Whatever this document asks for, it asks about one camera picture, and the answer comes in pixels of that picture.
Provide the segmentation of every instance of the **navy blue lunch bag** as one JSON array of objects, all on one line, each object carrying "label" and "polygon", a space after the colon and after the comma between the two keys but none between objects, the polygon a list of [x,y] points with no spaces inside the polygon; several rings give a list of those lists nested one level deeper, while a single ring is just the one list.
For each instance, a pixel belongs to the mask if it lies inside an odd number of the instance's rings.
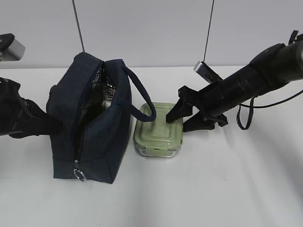
[{"label": "navy blue lunch bag", "polygon": [[[149,105],[150,116],[132,105],[129,78]],[[51,88],[46,110],[63,123],[60,133],[50,136],[54,178],[106,183],[113,183],[119,170],[131,115],[142,122],[156,118],[148,93],[123,60],[102,61],[85,52]]]}]

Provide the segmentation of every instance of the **metal ring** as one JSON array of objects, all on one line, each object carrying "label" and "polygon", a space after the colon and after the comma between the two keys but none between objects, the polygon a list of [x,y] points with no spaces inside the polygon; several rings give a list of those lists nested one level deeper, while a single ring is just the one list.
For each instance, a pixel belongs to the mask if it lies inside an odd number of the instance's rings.
[{"label": "metal ring", "polygon": [[74,169],[74,174],[76,176],[76,178],[80,181],[86,181],[86,176],[84,175],[84,173],[82,171],[80,171],[79,169]]}]

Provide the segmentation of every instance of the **zipper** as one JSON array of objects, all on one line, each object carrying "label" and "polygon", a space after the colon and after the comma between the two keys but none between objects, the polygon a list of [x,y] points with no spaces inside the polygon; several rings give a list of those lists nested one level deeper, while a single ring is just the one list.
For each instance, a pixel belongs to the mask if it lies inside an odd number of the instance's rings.
[{"label": "zipper", "polygon": [[[101,75],[104,73],[104,61],[101,63],[101,70],[100,70]],[[84,138],[85,138],[85,128],[87,124],[86,122],[83,122],[83,118],[81,122],[78,125],[78,131],[75,136],[75,148],[74,148],[74,175],[75,177],[80,180],[80,181],[86,181],[86,176],[85,174],[81,171],[80,168],[80,161],[81,161],[81,156],[82,156],[82,151],[83,151],[83,143],[84,143]]]},{"label": "zipper", "polygon": [[80,170],[79,161],[75,160],[74,163],[75,163],[75,168],[74,168],[75,177],[80,181],[83,182],[86,181],[85,174]]},{"label": "zipper", "polygon": [[80,181],[86,181],[86,176],[85,174],[81,171],[80,168],[80,160],[82,156],[82,151],[83,151],[83,142],[84,142],[84,135],[85,133],[85,128],[83,127],[82,129],[79,128],[80,131],[77,132],[76,138],[75,138],[75,150],[74,150],[74,175],[75,177],[80,180]]}]

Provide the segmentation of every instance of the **zipper pull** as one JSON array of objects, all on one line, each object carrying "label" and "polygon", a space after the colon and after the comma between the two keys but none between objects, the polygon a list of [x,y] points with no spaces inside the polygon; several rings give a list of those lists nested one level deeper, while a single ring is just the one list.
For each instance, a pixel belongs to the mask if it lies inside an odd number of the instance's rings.
[{"label": "zipper pull", "polygon": [[74,168],[74,174],[75,174],[75,177],[78,179],[78,180],[81,180],[81,181],[86,181],[86,176],[84,175],[84,173],[80,170],[80,167],[79,167],[79,161],[78,160],[75,160],[75,168]]}]

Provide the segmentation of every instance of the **plastic lid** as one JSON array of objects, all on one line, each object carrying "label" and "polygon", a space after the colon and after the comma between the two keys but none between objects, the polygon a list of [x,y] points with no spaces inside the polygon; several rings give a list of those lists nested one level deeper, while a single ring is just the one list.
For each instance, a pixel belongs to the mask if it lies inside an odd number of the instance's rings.
[{"label": "plastic lid", "polygon": [[[183,119],[172,123],[166,123],[166,115],[173,108],[174,104],[154,103],[157,111],[157,118],[153,122],[141,122],[137,120],[134,142],[137,148],[147,151],[177,150],[183,140]],[[151,110],[147,104],[141,107],[141,112],[147,115]]]}]

